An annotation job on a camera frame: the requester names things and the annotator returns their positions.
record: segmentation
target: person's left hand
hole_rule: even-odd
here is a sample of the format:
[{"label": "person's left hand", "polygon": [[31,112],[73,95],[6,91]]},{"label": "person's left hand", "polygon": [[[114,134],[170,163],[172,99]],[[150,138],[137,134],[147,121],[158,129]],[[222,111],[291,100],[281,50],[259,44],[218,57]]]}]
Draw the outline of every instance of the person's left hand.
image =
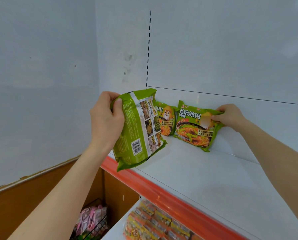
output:
[{"label": "person's left hand", "polygon": [[111,102],[118,96],[119,94],[115,92],[102,92],[97,103],[90,110],[92,136],[90,147],[100,150],[104,156],[112,150],[125,122],[121,98],[115,101],[113,113],[110,110]]}]

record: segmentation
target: stacked snack packages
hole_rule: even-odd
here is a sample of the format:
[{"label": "stacked snack packages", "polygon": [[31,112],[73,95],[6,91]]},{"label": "stacked snack packages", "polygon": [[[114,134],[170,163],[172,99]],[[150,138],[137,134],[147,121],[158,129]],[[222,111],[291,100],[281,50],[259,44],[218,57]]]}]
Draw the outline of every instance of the stacked snack packages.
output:
[{"label": "stacked snack packages", "polygon": [[82,210],[78,222],[75,225],[75,232],[78,239],[97,239],[101,236],[107,226],[107,208],[99,205]]},{"label": "stacked snack packages", "polygon": [[123,235],[128,240],[201,239],[145,199],[129,214]]}]

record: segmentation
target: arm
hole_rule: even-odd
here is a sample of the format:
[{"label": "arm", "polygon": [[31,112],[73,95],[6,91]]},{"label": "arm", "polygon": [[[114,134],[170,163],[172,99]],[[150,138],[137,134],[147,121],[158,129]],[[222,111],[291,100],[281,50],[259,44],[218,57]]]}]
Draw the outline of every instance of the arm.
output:
[{"label": "arm", "polygon": [[124,115],[117,93],[103,92],[90,110],[91,143],[68,173],[8,238],[45,240],[70,238],[95,175],[121,134]]},{"label": "arm", "polygon": [[234,104],[220,106],[213,120],[239,132],[257,158],[268,179],[298,218],[298,152],[247,120]]}]

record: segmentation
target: barcode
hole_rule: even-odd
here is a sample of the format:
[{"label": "barcode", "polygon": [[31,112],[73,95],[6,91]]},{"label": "barcode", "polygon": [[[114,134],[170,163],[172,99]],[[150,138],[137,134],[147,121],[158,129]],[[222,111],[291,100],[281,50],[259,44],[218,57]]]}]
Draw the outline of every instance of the barcode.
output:
[{"label": "barcode", "polygon": [[153,115],[153,108],[152,108],[150,102],[149,102],[148,104],[149,104],[149,110],[150,110],[150,113],[151,113],[151,115]]},{"label": "barcode", "polygon": [[140,138],[131,142],[131,148],[133,151],[133,156],[137,155],[138,153],[142,152]]}]

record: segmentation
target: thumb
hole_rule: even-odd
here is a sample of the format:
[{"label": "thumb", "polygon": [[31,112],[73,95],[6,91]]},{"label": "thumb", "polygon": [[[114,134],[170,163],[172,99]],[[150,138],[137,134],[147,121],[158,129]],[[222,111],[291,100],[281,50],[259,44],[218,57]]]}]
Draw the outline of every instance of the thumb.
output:
[{"label": "thumb", "polygon": [[123,111],[122,111],[122,99],[118,98],[113,105],[112,108],[113,116],[114,117],[124,117]]},{"label": "thumb", "polygon": [[213,115],[213,116],[211,116],[211,119],[215,120],[215,121],[221,121],[221,116],[222,116],[222,114],[221,115]]}]

